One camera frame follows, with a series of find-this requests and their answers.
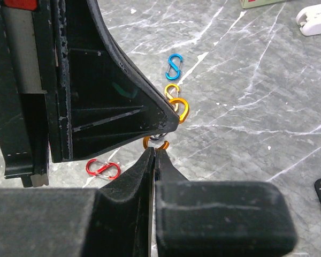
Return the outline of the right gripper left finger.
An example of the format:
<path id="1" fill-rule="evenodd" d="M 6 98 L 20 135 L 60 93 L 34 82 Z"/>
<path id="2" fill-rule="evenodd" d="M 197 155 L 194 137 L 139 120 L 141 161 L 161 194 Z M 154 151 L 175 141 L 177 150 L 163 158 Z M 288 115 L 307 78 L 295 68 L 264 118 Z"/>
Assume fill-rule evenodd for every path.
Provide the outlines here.
<path id="1" fill-rule="evenodd" d="M 102 188 L 0 189 L 0 256 L 150 256 L 154 160 Z"/>

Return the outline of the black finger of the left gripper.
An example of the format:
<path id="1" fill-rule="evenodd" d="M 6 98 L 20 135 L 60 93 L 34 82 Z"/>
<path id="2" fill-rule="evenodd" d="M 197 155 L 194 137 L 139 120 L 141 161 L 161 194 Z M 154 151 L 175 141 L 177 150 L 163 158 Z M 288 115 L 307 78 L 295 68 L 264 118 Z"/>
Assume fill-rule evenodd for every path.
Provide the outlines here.
<path id="1" fill-rule="evenodd" d="M 177 129 L 178 115 L 110 34 L 97 1 L 53 1 L 52 8 L 58 62 L 54 162 L 86 160 Z"/>

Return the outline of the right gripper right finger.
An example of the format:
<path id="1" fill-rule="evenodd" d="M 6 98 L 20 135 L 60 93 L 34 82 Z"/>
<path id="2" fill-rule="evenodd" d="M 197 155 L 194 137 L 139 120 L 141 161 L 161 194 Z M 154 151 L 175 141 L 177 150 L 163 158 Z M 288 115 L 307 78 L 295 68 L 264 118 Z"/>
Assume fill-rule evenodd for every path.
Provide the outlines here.
<path id="1" fill-rule="evenodd" d="M 192 181 L 155 154 L 159 256 L 284 256 L 297 233 L 282 193 L 255 181 Z"/>

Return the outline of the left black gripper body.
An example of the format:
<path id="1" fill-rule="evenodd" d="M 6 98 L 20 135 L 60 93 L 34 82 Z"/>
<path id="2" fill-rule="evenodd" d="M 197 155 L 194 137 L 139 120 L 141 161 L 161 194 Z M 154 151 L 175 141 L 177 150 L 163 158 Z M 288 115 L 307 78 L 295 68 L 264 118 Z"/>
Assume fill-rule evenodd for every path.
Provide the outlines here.
<path id="1" fill-rule="evenodd" d="M 53 3 L 34 11 L 0 1 L 0 150 L 4 178 L 49 183 L 47 99 L 56 90 Z"/>

